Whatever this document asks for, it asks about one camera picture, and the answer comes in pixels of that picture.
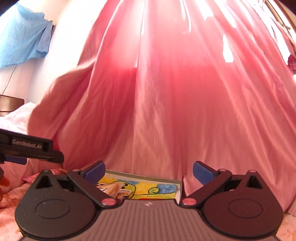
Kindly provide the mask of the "toast bread packet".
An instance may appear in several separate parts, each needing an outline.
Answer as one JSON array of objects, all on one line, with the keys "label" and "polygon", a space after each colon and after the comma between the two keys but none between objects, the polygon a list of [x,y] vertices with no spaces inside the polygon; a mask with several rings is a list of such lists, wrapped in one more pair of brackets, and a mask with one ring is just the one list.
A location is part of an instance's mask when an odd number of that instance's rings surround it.
[{"label": "toast bread packet", "polygon": [[125,189],[123,183],[104,184],[101,185],[99,189],[109,196],[119,200],[127,199],[131,194],[130,190]]}]

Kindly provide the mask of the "pink quilt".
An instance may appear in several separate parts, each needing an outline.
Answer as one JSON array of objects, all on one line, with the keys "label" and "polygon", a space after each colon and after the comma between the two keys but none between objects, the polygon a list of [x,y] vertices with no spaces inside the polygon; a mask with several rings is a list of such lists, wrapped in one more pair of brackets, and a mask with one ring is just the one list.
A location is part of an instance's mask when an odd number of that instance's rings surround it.
[{"label": "pink quilt", "polygon": [[[27,125],[29,117],[36,107],[36,104],[28,102],[15,111],[1,117],[1,129],[27,134]],[[4,194],[10,190],[19,187],[24,177],[29,177],[38,173],[40,161],[37,159],[28,159],[26,165],[20,165],[12,162],[5,162],[1,164],[1,168],[4,171],[4,176],[10,181],[7,187],[1,186]]]}]

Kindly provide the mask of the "dark wooden headboard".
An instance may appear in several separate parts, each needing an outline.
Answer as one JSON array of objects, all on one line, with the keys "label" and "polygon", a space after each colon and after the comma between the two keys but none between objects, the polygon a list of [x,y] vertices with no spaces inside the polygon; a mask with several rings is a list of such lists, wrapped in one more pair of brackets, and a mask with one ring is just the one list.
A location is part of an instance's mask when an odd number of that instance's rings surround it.
[{"label": "dark wooden headboard", "polygon": [[1,117],[15,111],[20,106],[24,105],[25,100],[17,97],[1,95],[0,100],[0,115]]}]

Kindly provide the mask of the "floral pink bedspread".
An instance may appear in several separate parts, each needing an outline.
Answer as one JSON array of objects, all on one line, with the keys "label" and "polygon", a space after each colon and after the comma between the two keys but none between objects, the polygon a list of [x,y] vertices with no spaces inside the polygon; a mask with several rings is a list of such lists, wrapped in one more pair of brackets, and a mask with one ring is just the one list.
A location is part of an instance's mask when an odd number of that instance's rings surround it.
[{"label": "floral pink bedspread", "polygon": [[25,177],[20,187],[4,194],[1,201],[1,240],[18,240],[22,236],[14,218],[15,209],[36,178],[37,174]]}]

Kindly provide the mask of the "grey cardboard box lid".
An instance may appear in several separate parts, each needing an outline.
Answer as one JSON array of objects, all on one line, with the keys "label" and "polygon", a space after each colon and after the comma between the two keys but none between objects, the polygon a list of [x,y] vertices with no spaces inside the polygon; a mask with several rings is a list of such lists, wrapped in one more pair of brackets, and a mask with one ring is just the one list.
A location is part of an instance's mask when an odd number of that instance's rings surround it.
[{"label": "grey cardboard box lid", "polygon": [[174,199],[179,203],[182,194],[181,181],[111,170],[106,170],[105,175],[98,181],[96,186],[99,188],[101,185],[111,183],[123,183],[125,189],[131,191],[127,199]]}]

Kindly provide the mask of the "pink curtain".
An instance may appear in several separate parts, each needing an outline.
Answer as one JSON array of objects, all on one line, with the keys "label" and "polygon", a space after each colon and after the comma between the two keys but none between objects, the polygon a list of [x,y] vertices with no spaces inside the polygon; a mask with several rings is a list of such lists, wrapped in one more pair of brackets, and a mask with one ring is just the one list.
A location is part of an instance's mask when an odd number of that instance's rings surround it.
[{"label": "pink curtain", "polygon": [[246,1],[107,1],[75,69],[33,110],[63,168],[200,185],[193,163],[257,170],[295,214],[295,80]]}]

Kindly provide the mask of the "light blue cloth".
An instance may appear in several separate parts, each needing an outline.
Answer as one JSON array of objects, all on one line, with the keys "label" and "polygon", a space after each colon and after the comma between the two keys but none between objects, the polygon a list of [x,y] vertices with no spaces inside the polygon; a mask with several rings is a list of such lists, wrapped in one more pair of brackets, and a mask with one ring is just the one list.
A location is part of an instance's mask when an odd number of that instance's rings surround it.
[{"label": "light blue cloth", "polygon": [[1,15],[1,68],[20,65],[49,52],[53,22],[19,3]]}]

